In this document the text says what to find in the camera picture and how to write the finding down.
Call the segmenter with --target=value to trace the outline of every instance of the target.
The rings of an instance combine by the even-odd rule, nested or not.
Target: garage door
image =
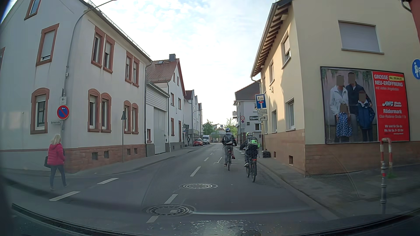
[[[163,153],[165,148],[165,116],[166,112],[154,108],[153,111],[153,141],[155,143],[155,154]]]

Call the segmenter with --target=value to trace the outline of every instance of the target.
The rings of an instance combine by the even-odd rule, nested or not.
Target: blue polka dot dress
[[[347,113],[339,113],[339,120],[336,127],[337,137],[350,137],[352,135],[352,126],[347,122]]]

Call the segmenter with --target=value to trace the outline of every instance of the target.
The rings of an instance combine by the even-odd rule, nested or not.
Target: chimney
[[[175,61],[175,54],[169,54],[169,61]]]

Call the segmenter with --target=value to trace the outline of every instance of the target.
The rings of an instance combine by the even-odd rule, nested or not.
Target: sky
[[[106,0],[91,0],[100,5]],[[100,7],[152,60],[179,58],[203,123],[232,118],[235,91],[250,74],[273,0],[117,0]]]

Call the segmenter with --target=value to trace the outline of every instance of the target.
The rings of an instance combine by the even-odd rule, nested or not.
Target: advertisement poster
[[[409,141],[401,73],[321,67],[325,143]]]
[[[408,105],[404,75],[373,71],[378,137],[409,141]]]

